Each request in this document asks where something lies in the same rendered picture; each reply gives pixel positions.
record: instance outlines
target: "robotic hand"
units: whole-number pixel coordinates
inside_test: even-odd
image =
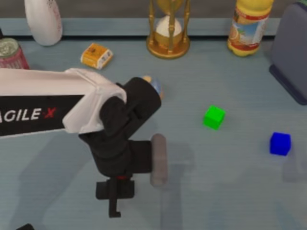
[[[84,69],[0,69],[0,80],[0,137],[62,129],[78,133],[99,172],[109,177],[97,183],[96,197],[109,200],[110,217],[120,217],[117,199],[134,197],[134,173],[151,173],[154,186],[166,182],[165,138],[129,140],[161,106],[148,81],[114,84]]]

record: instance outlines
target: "white vase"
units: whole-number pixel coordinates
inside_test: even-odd
[[[24,0],[25,15],[34,40],[52,46],[63,34],[58,5],[55,0]]]

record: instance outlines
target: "tabletop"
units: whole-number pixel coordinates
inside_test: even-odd
[[[271,40],[236,57],[224,39],[193,39],[189,52],[161,60],[144,39],[64,39],[52,47],[19,40],[31,69],[86,68],[81,53],[97,42],[115,57],[97,71],[114,82],[160,79],[161,109],[133,136],[167,138],[168,183],[136,175],[136,196],[108,218],[95,198],[99,174],[88,147],[65,132],[0,140],[0,229],[36,230],[302,230],[307,228],[307,120],[270,75]],[[202,124],[210,105],[226,110],[218,131]],[[273,132],[289,133],[287,157],[269,153]]]

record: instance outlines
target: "red can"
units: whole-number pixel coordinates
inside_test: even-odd
[[[23,50],[15,39],[0,40],[0,68],[29,69]]]

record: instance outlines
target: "orange box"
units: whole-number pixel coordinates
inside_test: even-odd
[[[113,53],[108,48],[92,43],[82,54],[81,62],[95,69],[102,69],[112,59]]]

